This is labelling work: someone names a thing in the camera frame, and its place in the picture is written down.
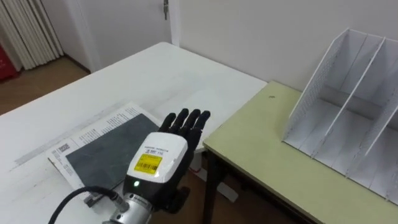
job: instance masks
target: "light green table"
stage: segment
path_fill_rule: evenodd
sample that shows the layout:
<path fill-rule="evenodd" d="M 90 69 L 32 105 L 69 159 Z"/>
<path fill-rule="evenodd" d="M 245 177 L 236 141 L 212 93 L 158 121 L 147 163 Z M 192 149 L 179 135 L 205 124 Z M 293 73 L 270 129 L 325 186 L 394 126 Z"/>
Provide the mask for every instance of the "light green table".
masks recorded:
<path fill-rule="evenodd" d="M 398 223 L 398 206 L 282 143 L 301 92 L 270 82 L 205 147 L 320 223 Z"/>

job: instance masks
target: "wooden floor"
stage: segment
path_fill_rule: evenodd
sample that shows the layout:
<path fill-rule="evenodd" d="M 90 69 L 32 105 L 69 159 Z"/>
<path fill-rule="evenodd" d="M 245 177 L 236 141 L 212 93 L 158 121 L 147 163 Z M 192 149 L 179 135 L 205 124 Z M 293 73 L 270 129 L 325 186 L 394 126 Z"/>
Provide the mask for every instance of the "wooden floor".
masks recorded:
<path fill-rule="evenodd" d="M 0 114 L 22 106 L 86 75 L 85 71 L 66 58 L 58 59 L 34 70 L 24 71 L 18 78 L 0 82 Z M 231 203 L 218 194 L 213 223 L 294 223 L 257 195 L 250 191 L 242 191 L 234 179 L 228 178 L 227 183 L 238 192 L 239 198 L 235 203 Z M 176 215 L 156 213 L 151 224 L 201 223 L 205 183 L 197 176 L 188 173 L 180 184 L 191 188 L 191 194 L 182 211 Z"/>

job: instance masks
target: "white file organizer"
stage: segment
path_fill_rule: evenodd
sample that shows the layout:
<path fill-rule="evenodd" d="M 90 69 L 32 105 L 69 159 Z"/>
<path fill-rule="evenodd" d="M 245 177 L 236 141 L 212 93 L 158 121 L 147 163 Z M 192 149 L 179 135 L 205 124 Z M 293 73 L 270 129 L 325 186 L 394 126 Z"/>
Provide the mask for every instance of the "white file organizer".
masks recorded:
<path fill-rule="evenodd" d="M 347 29 L 305 87 L 284 141 L 398 204 L 397 110 L 398 42 Z"/>

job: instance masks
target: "door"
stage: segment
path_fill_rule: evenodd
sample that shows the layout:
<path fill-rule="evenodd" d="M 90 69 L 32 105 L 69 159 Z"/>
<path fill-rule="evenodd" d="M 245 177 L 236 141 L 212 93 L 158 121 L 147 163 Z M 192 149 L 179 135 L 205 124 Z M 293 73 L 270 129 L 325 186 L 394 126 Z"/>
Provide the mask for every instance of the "door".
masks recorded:
<path fill-rule="evenodd" d="M 95 46 L 92 54 L 98 54 L 102 68 L 159 42 L 171 42 L 164 0 L 76 1 Z"/>

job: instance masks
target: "yellow label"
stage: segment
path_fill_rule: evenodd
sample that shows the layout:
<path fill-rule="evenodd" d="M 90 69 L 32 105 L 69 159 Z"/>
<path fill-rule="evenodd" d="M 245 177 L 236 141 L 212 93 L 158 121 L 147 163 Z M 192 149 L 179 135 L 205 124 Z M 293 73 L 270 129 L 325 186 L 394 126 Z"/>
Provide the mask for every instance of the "yellow label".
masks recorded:
<path fill-rule="evenodd" d="M 161 161 L 162 158 L 160 156 L 143 154 L 139 158 L 134 170 L 145 172 L 147 174 L 155 174 Z"/>

